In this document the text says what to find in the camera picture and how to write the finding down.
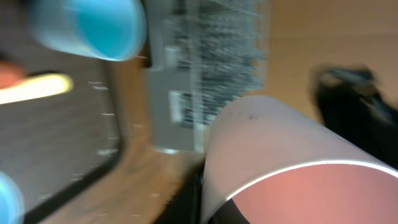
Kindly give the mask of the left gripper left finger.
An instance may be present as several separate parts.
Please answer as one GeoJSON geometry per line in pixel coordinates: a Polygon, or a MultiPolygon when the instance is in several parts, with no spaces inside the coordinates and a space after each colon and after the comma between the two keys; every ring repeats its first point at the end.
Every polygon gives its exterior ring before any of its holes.
{"type": "Polygon", "coordinates": [[[203,171],[192,174],[167,204],[155,224],[199,224],[203,171]]]}

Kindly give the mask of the light blue plastic cup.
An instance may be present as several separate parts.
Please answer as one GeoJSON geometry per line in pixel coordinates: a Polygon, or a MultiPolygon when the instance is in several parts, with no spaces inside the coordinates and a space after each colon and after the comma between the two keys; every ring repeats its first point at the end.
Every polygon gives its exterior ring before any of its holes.
{"type": "Polygon", "coordinates": [[[138,0],[33,0],[27,22],[34,39],[52,50],[125,61],[146,41],[146,15],[138,0]]]}

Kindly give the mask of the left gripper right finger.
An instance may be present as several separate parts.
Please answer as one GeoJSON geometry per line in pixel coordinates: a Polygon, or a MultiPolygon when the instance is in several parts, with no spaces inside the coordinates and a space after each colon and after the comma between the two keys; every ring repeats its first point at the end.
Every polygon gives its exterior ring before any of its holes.
{"type": "Polygon", "coordinates": [[[250,224],[233,199],[225,202],[208,220],[208,224],[250,224]]]}

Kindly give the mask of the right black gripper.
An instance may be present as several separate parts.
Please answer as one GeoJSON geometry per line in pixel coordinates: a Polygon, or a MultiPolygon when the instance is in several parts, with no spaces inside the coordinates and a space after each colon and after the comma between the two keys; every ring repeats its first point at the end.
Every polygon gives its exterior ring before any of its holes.
{"type": "Polygon", "coordinates": [[[311,94],[328,129],[397,168],[397,109],[384,101],[370,69],[321,66],[311,94]]]}

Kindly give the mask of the pink plastic cup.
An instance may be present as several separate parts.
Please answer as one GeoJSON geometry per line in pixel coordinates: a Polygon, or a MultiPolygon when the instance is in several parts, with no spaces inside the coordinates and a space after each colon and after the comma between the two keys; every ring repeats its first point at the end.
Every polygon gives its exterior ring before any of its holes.
{"type": "Polygon", "coordinates": [[[396,223],[397,171],[278,100],[245,96],[211,125],[200,221],[230,199],[249,223],[396,223]]]}

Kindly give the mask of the light blue bowl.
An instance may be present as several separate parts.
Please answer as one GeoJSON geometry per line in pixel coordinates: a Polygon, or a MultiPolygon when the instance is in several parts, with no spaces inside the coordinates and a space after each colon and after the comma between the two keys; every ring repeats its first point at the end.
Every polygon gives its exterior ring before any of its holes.
{"type": "Polygon", "coordinates": [[[24,199],[16,183],[1,172],[1,224],[23,224],[24,199]]]}

